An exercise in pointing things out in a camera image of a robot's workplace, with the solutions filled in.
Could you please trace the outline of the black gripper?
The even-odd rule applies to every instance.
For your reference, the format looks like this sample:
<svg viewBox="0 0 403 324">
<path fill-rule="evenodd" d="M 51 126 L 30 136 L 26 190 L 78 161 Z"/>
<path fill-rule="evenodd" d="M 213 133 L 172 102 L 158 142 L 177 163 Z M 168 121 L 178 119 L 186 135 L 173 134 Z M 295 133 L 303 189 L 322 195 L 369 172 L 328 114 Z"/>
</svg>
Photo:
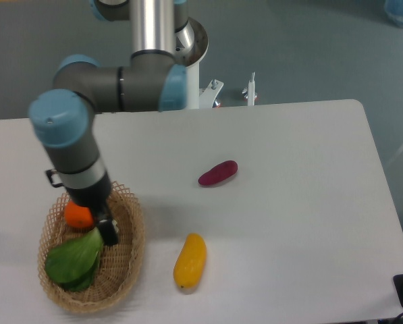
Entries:
<svg viewBox="0 0 403 324">
<path fill-rule="evenodd" d="M 107 172 L 93 185 L 75 189 L 65 187 L 71 199 L 79 206 L 93 210 L 95 225 L 106 246 L 115 246 L 119 243 L 118 234 L 114 226 L 114 219 L 109 213 L 107 199 L 111 194 L 111 180 Z"/>
</svg>

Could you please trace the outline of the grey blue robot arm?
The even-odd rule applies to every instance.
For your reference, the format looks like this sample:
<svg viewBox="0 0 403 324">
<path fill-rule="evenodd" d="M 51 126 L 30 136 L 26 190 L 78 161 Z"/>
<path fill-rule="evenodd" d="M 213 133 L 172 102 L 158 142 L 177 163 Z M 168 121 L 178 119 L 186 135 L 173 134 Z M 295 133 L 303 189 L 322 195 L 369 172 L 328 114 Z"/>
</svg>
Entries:
<svg viewBox="0 0 403 324">
<path fill-rule="evenodd" d="M 94 59 L 64 59 L 51 90 L 31 103 L 28 117 L 71 199 L 92 214 L 107 246 L 118 243 L 107 199 L 111 182 L 92 133 L 104 112 L 175 111 L 188 100 L 185 66 L 176 57 L 176 34 L 189 23 L 185 1 L 91 1 L 106 22 L 130 22 L 128 67 L 100 67 Z"/>
</svg>

